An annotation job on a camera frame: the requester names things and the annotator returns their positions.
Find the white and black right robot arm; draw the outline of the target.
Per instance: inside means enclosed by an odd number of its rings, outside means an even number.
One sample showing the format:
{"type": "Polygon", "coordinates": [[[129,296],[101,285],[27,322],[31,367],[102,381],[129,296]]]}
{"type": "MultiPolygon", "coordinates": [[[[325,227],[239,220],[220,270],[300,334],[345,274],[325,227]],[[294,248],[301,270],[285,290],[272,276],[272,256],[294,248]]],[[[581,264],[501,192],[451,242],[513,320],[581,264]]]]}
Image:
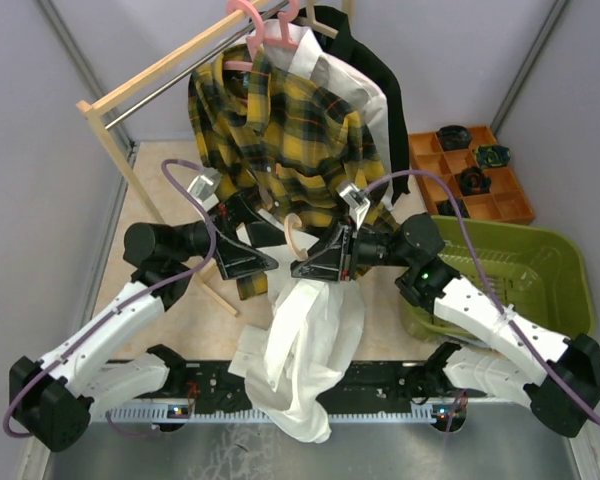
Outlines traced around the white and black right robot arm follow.
{"type": "Polygon", "coordinates": [[[401,296],[489,347],[486,353],[445,343],[426,365],[428,387],[441,396],[474,390],[527,408],[547,428],[576,437],[586,422],[600,426],[600,347],[573,339],[504,306],[491,285],[477,287],[440,256],[445,243],[428,214],[408,218],[391,234],[337,221],[296,260],[297,279],[348,281],[361,267],[400,266],[401,296]]]}

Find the yellow black plaid shirt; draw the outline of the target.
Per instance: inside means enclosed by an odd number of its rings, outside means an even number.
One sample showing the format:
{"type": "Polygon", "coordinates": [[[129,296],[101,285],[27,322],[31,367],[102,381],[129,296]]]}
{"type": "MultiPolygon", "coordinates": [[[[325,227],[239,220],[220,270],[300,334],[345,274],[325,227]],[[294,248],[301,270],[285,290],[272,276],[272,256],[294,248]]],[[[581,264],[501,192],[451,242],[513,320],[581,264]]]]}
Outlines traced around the yellow black plaid shirt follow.
{"type": "Polygon", "coordinates": [[[231,47],[194,70],[188,110],[202,163],[221,173],[224,201],[241,190],[265,193],[255,207],[277,220],[294,213],[319,237],[348,213],[338,186],[363,188],[384,177],[372,135],[348,102],[273,65],[259,51],[245,82],[226,70],[249,57],[231,47]]]}

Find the pink plastic hanger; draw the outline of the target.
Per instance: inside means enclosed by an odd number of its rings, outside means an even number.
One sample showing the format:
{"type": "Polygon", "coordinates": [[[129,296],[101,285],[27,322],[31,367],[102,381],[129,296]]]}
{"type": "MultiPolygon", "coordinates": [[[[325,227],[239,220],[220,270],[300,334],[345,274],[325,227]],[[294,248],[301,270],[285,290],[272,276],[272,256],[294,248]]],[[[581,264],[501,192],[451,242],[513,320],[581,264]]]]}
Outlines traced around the pink plastic hanger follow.
{"type": "Polygon", "coordinates": [[[273,46],[295,52],[299,43],[291,35],[289,24],[280,20],[265,21],[255,26],[251,35],[245,39],[250,60],[224,60],[223,68],[231,71],[252,70],[253,61],[262,46],[273,46]]]}

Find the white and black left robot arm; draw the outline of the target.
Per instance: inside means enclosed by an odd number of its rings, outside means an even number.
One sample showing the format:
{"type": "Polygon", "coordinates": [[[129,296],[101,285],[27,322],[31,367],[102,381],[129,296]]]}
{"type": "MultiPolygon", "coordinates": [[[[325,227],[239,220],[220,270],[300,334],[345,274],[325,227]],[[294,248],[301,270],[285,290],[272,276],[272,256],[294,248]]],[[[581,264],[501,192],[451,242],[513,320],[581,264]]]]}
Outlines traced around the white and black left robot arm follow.
{"type": "Polygon", "coordinates": [[[114,300],[81,330],[37,360],[26,356],[9,370],[9,407],[16,420],[50,451],[62,452],[84,434],[92,419],[125,402],[161,391],[174,397],[188,384],[185,360],[157,345],[126,365],[104,370],[120,346],[160,318],[186,293],[192,257],[213,260],[225,280],[275,270],[264,248],[284,243],[282,229],[235,194],[200,220],[170,226],[137,222],[124,235],[124,260],[134,267],[114,300]]]}

